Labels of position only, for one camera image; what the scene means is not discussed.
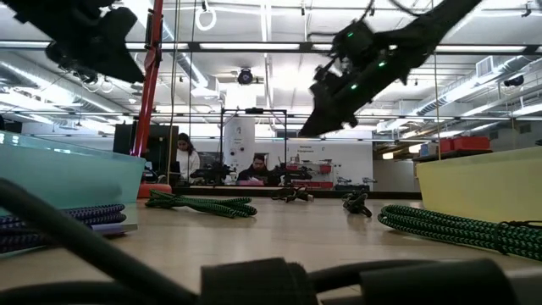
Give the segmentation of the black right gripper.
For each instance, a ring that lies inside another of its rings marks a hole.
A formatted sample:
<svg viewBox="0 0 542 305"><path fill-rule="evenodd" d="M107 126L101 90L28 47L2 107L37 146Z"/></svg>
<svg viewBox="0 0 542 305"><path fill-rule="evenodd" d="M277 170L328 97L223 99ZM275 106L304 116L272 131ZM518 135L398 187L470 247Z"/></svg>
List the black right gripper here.
<svg viewBox="0 0 542 305"><path fill-rule="evenodd" d="M310 92L313 111L300 136L321 136L342 125L358 125L356 111L371 103L386 87L407 83L407 42L338 40L330 61L315 69Z"/></svg>

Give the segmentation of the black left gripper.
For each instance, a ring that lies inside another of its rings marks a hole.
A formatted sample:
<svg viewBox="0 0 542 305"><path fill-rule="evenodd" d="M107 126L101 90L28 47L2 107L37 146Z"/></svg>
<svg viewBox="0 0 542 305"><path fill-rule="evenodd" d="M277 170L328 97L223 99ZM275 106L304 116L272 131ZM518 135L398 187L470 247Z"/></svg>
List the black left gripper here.
<svg viewBox="0 0 542 305"><path fill-rule="evenodd" d="M77 72L103 74L129 83L145 76L126 48L126 36L138 19L128 8L105 14L97 6L61 8L53 41L45 54L58 66Z"/></svg>

